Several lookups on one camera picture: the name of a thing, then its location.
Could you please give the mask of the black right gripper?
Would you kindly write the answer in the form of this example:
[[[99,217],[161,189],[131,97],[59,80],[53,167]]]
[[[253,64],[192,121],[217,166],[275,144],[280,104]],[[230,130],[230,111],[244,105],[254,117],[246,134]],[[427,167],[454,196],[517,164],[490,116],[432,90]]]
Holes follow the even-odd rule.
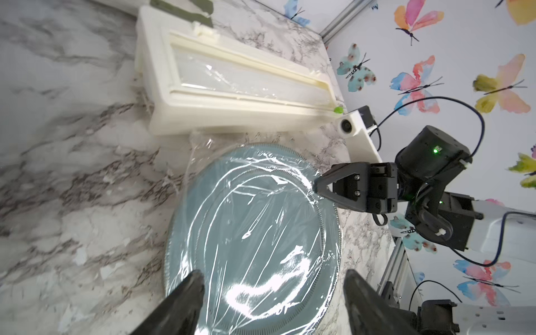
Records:
[[[403,218],[389,223],[401,231],[406,248],[436,251],[443,245],[465,251],[475,222],[484,216],[475,211],[472,197],[445,189],[472,161],[465,145],[426,126],[394,162],[333,165],[315,180],[314,191],[338,208],[371,213],[379,226],[404,202]]]

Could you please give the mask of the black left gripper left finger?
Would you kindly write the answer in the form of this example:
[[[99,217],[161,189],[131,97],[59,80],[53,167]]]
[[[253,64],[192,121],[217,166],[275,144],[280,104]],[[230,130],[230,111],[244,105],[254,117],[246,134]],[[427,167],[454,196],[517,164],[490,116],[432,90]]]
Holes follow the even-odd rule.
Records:
[[[203,307],[204,295],[203,273],[200,270],[194,270],[131,334],[194,335]]]

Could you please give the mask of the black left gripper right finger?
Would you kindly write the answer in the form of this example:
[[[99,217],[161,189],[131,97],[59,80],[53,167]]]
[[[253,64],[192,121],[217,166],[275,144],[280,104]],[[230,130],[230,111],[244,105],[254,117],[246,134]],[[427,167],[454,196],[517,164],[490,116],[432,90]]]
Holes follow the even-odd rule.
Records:
[[[351,334],[417,333],[412,326],[416,315],[390,307],[354,269],[346,272],[343,294]]]

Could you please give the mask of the cream plastic wrap dispenser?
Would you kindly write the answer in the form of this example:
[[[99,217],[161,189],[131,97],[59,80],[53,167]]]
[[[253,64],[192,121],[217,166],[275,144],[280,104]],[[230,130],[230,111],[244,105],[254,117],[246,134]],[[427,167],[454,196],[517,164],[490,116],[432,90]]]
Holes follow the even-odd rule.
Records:
[[[153,6],[136,24],[149,130],[177,135],[307,131],[337,118],[329,77]]]

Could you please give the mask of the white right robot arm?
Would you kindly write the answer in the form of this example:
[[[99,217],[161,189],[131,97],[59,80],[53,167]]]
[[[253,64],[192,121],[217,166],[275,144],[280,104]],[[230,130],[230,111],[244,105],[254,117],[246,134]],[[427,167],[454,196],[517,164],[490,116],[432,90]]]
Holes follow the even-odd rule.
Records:
[[[401,308],[348,271],[343,291],[353,334],[535,333],[535,307],[513,305],[507,293],[520,287],[504,280],[514,261],[535,270],[535,215],[447,191],[473,156],[451,135],[426,126],[392,162],[342,163],[317,179],[318,195],[393,228],[407,250],[448,248],[464,276],[453,300]]]

